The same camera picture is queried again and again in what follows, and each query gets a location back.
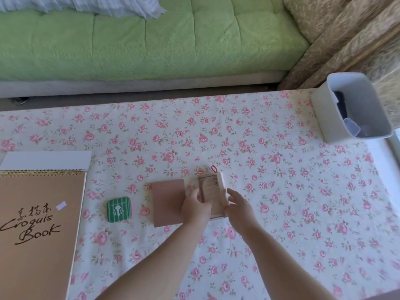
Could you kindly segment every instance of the floral tablecloth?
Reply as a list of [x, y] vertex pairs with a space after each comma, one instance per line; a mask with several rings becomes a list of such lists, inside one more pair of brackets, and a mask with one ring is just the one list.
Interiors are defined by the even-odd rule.
[[[95, 299], [177, 226], [155, 229], [151, 183], [187, 189], [215, 165], [259, 221], [342, 299], [400, 287], [400, 234], [364, 143], [322, 140], [312, 90], [0, 113], [0, 150], [92, 150], [69, 299]], [[108, 223], [128, 196], [133, 216]], [[269, 299], [228, 219], [208, 224], [179, 299]]]

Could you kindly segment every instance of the green striped case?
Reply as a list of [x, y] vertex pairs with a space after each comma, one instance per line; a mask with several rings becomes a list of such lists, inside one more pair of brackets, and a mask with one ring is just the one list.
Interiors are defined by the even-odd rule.
[[128, 197], [113, 199], [107, 202], [107, 220], [110, 223], [127, 220], [132, 215]]

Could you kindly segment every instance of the left hand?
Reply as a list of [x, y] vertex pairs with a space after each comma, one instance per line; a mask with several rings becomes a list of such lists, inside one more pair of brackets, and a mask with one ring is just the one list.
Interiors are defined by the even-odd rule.
[[200, 202], [197, 200], [199, 189], [196, 188], [186, 197], [182, 206], [183, 223], [206, 226], [211, 217], [212, 202]]

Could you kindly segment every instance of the trash can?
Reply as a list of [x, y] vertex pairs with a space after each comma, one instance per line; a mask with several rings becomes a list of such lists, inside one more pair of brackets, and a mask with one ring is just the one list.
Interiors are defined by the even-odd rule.
[[378, 95], [366, 75], [334, 73], [311, 101], [324, 139], [329, 144], [387, 138], [393, 134]]

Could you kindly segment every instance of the hand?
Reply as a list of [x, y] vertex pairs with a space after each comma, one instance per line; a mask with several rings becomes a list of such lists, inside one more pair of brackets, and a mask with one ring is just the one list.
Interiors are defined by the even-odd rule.
[[210, 220], [213, 205], [211, 201], [202, 203], [197, 200], [198, 192], [198, 188], [192, 190], [183, 202], [183, 223], [194, 223], [205, 227]]
[[229, 204], [225, 208], [229, 222], [242, 237], [253, 228], [261, 227], [254, 214], [253, 207], [247, 202], [240, 193], [230, 188], [226, 190], [230, 197], [228, 200], [234, 204]]

